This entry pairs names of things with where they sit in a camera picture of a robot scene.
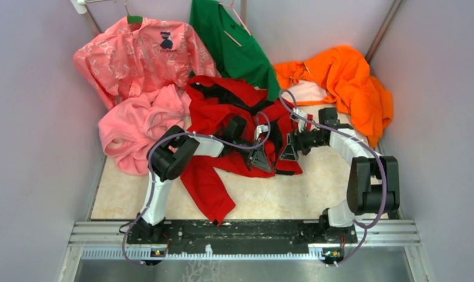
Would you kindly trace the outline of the red jacket black lining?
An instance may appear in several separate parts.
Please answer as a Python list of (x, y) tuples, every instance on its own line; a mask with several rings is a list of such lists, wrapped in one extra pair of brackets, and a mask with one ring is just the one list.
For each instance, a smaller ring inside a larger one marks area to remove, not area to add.
[(297, 162), (281, 160), (288, 133), (297, 129), (286, 106), (279, 100), (269, 101), (267, 90), (258, 90), (236, 79), (195, 76), (189, 79), (186, 92), (191, 99), (189, 106), (190, 132), (213, 135), (226, 140), (228, 128), (237, 127), (240, 137), (249, 146), (254, 143), (257, 125), (264, 125), (258, 112), (263, 112), (271, 123), (270, 136), (264, 145), (271, 171), (246, 165), (235, 148), (230, 147), (222, 157), (194, 156), (181, 174), (181, 182), (199, 210), (214, 224), (221, 225), (236, 204), (228, 195), (216, 170), (221, 169), (245, 177), (269, 178), (276, 175), (301, 174)]

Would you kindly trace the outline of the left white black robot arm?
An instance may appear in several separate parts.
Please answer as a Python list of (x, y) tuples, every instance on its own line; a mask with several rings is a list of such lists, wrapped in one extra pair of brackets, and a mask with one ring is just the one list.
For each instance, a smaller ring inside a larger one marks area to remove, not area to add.
[(203, 135), (189, 132), (179, 126), (171, 127), (147, 153), (149, 186), (143, 207), (125, 232), (124, 242), (128, 244), (155, 244), (166, 234), (164, 221), (166, 205), (173, 181), (181, 176), (195, 156), (222, 158), (236, 153), (243, 158), (248, 170), (252, 168), (272, 171), (264, 145), (270, 137), (271, 122), (257, 125), (254, 140), (249, 142), (241, 135), (246, 120), (240, 116), (216, 133)]

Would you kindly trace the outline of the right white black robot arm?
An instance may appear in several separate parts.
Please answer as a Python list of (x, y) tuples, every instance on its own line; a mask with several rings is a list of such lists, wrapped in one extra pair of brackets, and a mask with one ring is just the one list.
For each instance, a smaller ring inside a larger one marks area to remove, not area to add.
[(346, 198), (338, 205), (327, 208), (319, 217), (317, 232), (326, 242), (354, 236), (357, 216), (378, 214), (380, 208), (389, 213), (399, 207), (398, 162), (392, 156), (372, 152), (358, 138), (354, 128), (342, 123), (333, 108), (318, 111), (320, 127), (308, 129), (307, 114), (293, 109), (291, 119), (298, 128), (287, 135), (287, 144), (281, 160), (296, 161), (313, 147), (329, 146), (335, 149), (350, 166)]

